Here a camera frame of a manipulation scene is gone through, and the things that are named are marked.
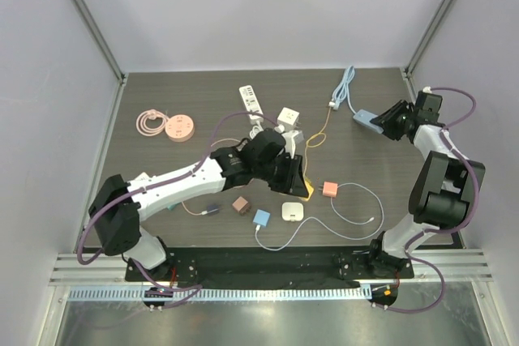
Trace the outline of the yellow usb charger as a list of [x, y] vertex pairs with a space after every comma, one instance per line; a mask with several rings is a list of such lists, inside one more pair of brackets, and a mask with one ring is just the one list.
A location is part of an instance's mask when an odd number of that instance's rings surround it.
[[315, 189], [314, 187], [312, 186], [312, 184], [308, 181], [305, 181], [305, 187], [307, 189], [307, 196], [306, 197], [303, 197], [302, 199], [304, 201], [309, 201], [311, 199], [311, 196], [313, 195]]

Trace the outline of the white wall adapter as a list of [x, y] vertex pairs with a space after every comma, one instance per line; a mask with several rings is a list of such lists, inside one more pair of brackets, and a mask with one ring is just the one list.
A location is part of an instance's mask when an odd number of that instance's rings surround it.
[[300, 222], [304, 218], [302, 203], [285, 202], [281, 205], [281, 218], [286, 222]]

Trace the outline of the blue power strip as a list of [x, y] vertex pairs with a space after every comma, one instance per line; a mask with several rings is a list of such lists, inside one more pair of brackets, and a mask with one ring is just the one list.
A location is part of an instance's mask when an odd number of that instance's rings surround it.
[[376, 115], [365, 109], [360, 109], [353, 115], [353, 119], [361, 126], [367, 128], [368, 130], [374, 131], [376, 134], [382, 134], [383, 129], [380, 126], [372, 123], [371, 120], [375, 119]]

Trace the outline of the pink plug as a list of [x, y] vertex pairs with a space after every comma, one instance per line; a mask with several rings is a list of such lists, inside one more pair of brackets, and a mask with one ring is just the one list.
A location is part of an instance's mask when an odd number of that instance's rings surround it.
[[339, 185], [336, 182], [323, 182], [320, 186], [321, 194], [325, 197], [336, 198]]

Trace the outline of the light blue charger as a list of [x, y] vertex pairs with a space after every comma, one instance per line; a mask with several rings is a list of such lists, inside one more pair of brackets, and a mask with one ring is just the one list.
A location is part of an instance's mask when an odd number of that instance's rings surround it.
[[253, 224], [256, 226], [257, 229], [260, 229], [262, 227], [266, 227], [268, 225], [268, 221], [270, 219], [270, 213], [265, 211], [265, 210], [261, 210], [261, 209], [258, 209], [255, 213], [255, 216], [253, 218]]

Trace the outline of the small pink charger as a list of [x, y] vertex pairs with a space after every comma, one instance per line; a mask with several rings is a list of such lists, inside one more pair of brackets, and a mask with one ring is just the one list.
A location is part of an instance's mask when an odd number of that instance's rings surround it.
[[244, 197], [239, 196], [233, 201], [232, 207], [240, 216], [243, 216], [251, 210], [251, 203]]

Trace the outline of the white cube socket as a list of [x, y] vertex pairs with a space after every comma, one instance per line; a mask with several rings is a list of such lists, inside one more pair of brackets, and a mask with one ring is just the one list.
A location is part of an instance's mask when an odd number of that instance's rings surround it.
[[277, 116], [277, 125], [280, 126], [284, 132], [294, 130], [298, 125], [300, 112], [283, 107]]

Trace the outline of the dark grey charger plug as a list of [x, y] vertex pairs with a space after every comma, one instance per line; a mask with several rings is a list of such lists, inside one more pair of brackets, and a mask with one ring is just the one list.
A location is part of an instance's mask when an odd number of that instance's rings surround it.
[[212, 204], [207, 205], [205, 214], [206, 215], [215, 215], [215, 214], [219, 213], [220, 210], [221, 210], [221, 206], [219, 204], [212, 203]]

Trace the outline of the white power strip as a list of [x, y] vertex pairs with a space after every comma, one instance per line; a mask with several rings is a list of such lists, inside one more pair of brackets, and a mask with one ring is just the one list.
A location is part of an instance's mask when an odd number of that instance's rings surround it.
[[242, 86], [238, 89], [238, 93], [242, 99], [244, 109], [248, 112], [249, 122], [254, 125], [262, 123], [263, 110], [255, 94], [255, 90], [251, 85]]

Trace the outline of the round pink power socket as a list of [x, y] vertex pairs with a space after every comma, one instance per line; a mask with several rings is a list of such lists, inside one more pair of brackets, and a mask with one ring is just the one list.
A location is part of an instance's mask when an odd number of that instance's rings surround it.
[[190, 140], [195, 133], [195, 123], [186, 114], [177, 114], [170, 117], [165, 124], [167, 137], [175, 143], [185, 143]]

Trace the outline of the white cube plug adapter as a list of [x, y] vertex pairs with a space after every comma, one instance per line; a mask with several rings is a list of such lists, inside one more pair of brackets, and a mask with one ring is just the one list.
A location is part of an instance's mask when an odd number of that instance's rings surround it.
[[149, 176], [145, 172], [142, 172], [135, 178], [135, 181], [144, 181], [144, 180], [148, 180], [148, 179], [149, 179]]

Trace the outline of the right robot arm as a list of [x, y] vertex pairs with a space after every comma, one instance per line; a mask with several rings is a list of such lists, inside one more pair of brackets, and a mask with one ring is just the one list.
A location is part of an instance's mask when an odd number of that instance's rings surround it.
[[371, 241], [365, 261], [374, 277], [394, 276], [405, 270], [414, 249], [436, 234], [463, 229], [478, 206], [486, 167], [465, 156], [450, 139], [451, 126], [439, 120], [440, 91], [424, 88], [414, 102], [401, 100], [369, 120], [391, 140], [406, 137], [424, 159], [406, 216]]

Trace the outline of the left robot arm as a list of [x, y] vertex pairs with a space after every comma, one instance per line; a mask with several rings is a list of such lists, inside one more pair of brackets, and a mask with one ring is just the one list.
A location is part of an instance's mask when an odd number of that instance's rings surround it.
[[246, 186], [253, 180], [266, 182], [274, 192], [306, 198], [302, 156], [296, 152], [301, 142], [300, 130], [279, 133], [268, 128], [170, 173], [130, 182], [121, 175], [109, 177], [88, 209], [103, 253], [123, 255], [134, 269], [144, 270], [153, 280], [166, 279], [172, 271], [172, 256], [159, 237], [144, 229], [143, 222], [170, 205]]

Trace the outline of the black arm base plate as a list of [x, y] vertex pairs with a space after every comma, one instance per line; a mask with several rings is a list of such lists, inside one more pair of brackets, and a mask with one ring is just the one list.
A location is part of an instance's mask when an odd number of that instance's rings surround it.
[[148, 270], [155, 281], [185, 288], [331, 288], [355, 280], [414, 277], [408, 260], [379, 262], [363, 246], [300, 246], [271, 252], [259, 247], [170, 247], [165, 263]]

